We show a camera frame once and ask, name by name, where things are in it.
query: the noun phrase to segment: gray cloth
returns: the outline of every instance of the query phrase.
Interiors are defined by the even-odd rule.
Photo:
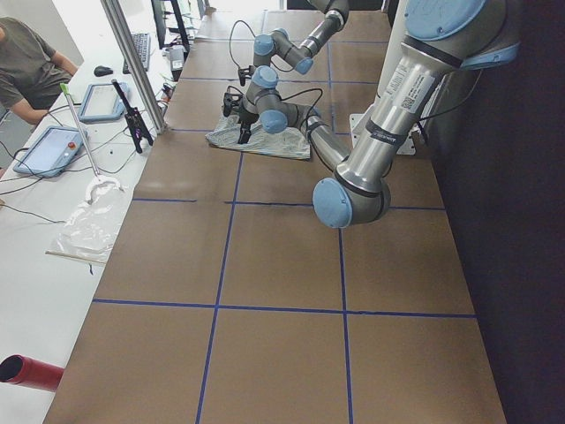
[[[12,18],[0,18],[0,103],[7,109],[26,98],[34,109],[49,109],[71,75],[49,60],[56,51],[34,30]]]

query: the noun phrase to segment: red cylinder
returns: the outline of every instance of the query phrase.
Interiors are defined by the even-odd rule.
[[[40,360],[12,355],[0,364],[0,382],[56,391],[63,371],[64,368],[46,364]]]

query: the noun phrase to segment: blue joint cap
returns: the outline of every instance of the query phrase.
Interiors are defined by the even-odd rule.
[[[345,189],[333,178],[322,179],[314,188],[316,215],[331,228],[345,228],[353,219],[353,207]]]
[[[297,72],[301,73],[302,75],[306,75],[308,71],[310,71],[310,68],[312,68],[313,64],[314,61],[312,60],[311,57],[305,57],[304,59],[302,59],[300,62],[297,63],[294,69],[296,69]]]
[[[253,44],[253,51],[256,55],[267,56],[275,48],[275,42],[273,37],[267,34],[257,35],[255,37],[255,43]]]
[[[406,30],[422,42],[443,40],[467,27],[485,3],[486,0],[409,2],[404,14]]]
[[[274,29],[273,31],[278,31],[279,33],[283,33],[286,38],[289,38],[289,33],[287,33],[286,29],[284,29],[284,28],[277,28],[277,29]]]
[[[484,69],[507,64],[516,59],[519,47],[520,43],[517,42],[516,44],[508,46],[504,49],[491,51],[483,55],[467,57],[461,64],[461,69]]]
[[[263,88],[275,88],[279,82],[279,76],[274,69],[262,65],[255,70],[251,81]]]
[[[259,120],[269,134],[281,133],[289,125],[286,115],[276,109],[265,110],[260,114]]]

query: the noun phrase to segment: computer mouse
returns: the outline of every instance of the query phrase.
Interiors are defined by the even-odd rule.
[[[99,65],[94,68],[94,75],[97,77],[103,77],[104,75],[110,75],[111,73],[114,73],[114,70],[108,66]]]

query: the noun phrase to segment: white table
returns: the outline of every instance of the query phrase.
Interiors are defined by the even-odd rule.
[[[168,61],[163,60],[157,42],[152,40],[148,77],[154,93],[158,93],[165,78],[170,78]],[[122,55],[117,44],[100,48],[89,57],[73,77],[69,87],[76,101],[81,101],[88,84],[110,82],[112,79],[129,84],[130,103],[139,110],[145,109],[131,75],[122,74]],[[104,64],[114,69],[114,74],[96,78],[93,69]],[[65,105],[59,97],[52,109]],[[54,112],[63,125],[74,126],[69,110]],[[155,136],[153,124],[147,113],[142,113],[147,128]],[[58,125],[45,117],[31,135],[26,146],[50,125]],[[125,119],[114,123],[88,125],[90,145],[96,164],[104,170],[117,170],[127,164],[114,177],[125,187],[131,200],[133,188],[145,166],[150,147],[143,140],[143,154],[134,154],[132,139],[122,131]],[[113,141],[110,138],[119,134]],[[0,181],[0,199],[13,208],[34,212],[58,221],[67,219],[84,200],[88,183],[93,179],[91,170],[64,172],[57,178],[43,179],[39,183],[16,193],[2,194],[28,186],[37,178],[22,177],[11,168]],[[86,155],[69,170],[89,166]],[[0,360],[12,354],[21,354],[65,367],[82,322],[87,314],[94,291],[103,272],[102,265],[92,267],[84,261],[75,261],[45,254],[62,224],[47,223],[38,217],[0,208]],[[0,383],[0,422],[36,424],[43,421],[54,394]]]

